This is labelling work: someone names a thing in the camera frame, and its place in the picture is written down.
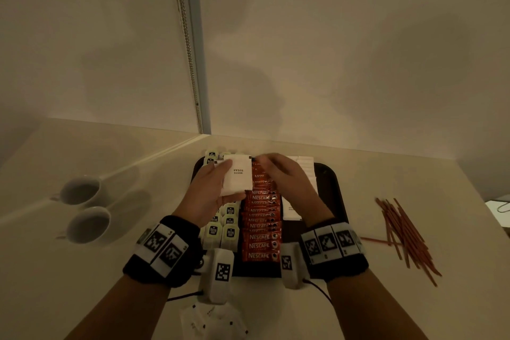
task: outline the black cable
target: black cable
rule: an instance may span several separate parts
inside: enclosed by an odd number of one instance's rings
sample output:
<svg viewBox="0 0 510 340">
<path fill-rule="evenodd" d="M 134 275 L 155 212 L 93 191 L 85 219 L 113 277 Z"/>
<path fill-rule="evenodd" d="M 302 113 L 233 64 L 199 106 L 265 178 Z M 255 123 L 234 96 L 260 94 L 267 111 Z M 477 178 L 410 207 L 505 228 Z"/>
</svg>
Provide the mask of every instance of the black cable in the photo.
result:
<svg viewBox="0 0 510 340">
<path fill-rule="evenodd" d="M 172 297 L 172 298 L 169 298 L 168 300 L 166 300 L 166 302 L 180 300 L 181 298 L 192 297 L 192 296 L 203 296 L 203 291 L 198 291 L 198 292 L 194 292 L 194 293 L 188 293 L 188 294 L 182 295 L 182 296 Z"/>
<path fill-rule="evenodd" d="M 320 290 L 320 292 L 328 299 L 328 301 L 331 303 L 331 305 L 333 305 L 333 302 L 331 301 L 331 298 L 329 298 L 329 296 L 321 289 L 319 288 L 317 285 L 315 285 L 313 282 L 303 278 L 303 282 L 304 283 L 309 283 L 310 285 L 314 285 L 318 290 Z"/>
<path fill-rule="evenodd" d="M 510 209 L 505 210 L 505 211 L 500 211 L 500 210 L 499 210 L 501 207 L 505 207 L 505 206 L 507 206 L 508 204 L 510 204 L 510 202 L 506 202 L 505 204 L 502 204 L 500 207 L 496 208 L 496 211 L 497 211 L 497 212 L 499 212 L 500 214 L 504 214 L 504 213 L 509 212 L 509 211 L 510 211 Z"/>
</svg>

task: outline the forearm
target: forearm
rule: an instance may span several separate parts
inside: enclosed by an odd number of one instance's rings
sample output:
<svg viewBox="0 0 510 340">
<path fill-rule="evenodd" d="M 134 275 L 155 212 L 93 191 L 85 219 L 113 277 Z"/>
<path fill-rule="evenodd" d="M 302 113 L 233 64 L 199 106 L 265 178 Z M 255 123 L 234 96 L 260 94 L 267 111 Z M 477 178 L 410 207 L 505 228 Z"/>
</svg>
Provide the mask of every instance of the forearm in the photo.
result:
<svg viewBox="0 0 510 340">
<path fill-rule="evenodd" d="M 141 284 L 124 275 L 66 340 L 150 339 L 169 292 L 164 284 Z"/>
<path fill-rule="evenodd" d="M 332 280 L 328 291 L 346 340 L 427 339 L 370 269 Z"/>
</svg>

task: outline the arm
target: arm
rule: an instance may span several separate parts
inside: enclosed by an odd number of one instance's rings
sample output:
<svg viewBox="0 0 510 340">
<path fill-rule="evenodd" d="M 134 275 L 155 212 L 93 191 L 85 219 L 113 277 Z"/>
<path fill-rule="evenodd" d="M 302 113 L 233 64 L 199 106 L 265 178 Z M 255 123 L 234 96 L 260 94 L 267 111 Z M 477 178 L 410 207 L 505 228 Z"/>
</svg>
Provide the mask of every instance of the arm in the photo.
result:
<svg viewBox="0 0 510 340">
<path fill-rule="evenodd" d="M 298 163 L 277 153 L 257 160 L 307 227 L 334 217 Z M 354 277 L 331 280 L 328 292 L 346 340 L 427 339 L 369 269 Z"/>
<path fill-rule="evenodd" d="M 232 161 L 227 160 L 216 168 L 212 163 L 202 167 L 173 215 L 202 227 L 223 204 L 244 199 L 245 193 L 220 196 L 223 178 L 231 166 Z M 124 275 L 66 340 L 149 340 L 169 292 L 162 282 L 140 283 Z"/>
</svg>

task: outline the table surface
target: table surface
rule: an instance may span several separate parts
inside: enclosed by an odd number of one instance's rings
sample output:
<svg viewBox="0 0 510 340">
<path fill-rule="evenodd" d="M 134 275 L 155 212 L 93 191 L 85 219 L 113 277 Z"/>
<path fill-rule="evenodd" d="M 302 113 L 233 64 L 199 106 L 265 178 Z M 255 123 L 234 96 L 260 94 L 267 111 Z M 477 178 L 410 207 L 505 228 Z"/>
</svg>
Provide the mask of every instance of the table surface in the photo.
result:
<svg viewBox="0 0 510 340">
<path fill-rule="evenodd" d="M 144 228 L 175 209 L 207 149 L 315 157 L 335 171 L 361 236 L 385 237 L 374 198 L 397 198 L 443 277 L 435 288 L 392 248 L 366 243 L 376 276 L 431 339 L 506 338 L 510 240 L 454 161 L 62 120 L 44 122 L 0 169 L 0 337 L 64 337 L 119 278 Z M 81 174 L 101 176 L 116 199 L 120 234 L 107 246 L 56 239 L 78 211 L 48 197 Z M 194 277 L 171 295 L 197 287 Z M 311 286 L 234 278 L 231 294 L 250 338 L 342 338 Z M 154 338 L 181 338 L 179 310 L 193 301 L 168 303 Z"/>
</svg>

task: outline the black wristband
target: black wristband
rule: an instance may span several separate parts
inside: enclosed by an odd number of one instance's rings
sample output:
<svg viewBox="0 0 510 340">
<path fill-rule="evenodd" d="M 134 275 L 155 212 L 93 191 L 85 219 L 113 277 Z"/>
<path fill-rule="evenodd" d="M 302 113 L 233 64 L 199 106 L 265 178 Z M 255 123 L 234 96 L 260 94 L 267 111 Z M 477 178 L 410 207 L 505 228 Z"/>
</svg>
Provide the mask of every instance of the black wristband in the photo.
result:
<svg viewBox="0 0 510 340">
<path fill-rule="evenodd" d="M 184 285 L 202 258 L 200 228 L 178 216 L 165 216 L 137 242 L 122 271 L 141 283 Z"/>
<path fill-rule="evenodd" d="M 348 223 L 336 218 L 320 222 L 299 242 L 310 273 L 326 282 L 351 277 L 368 269 L 365 248 Z"/>
</svg>

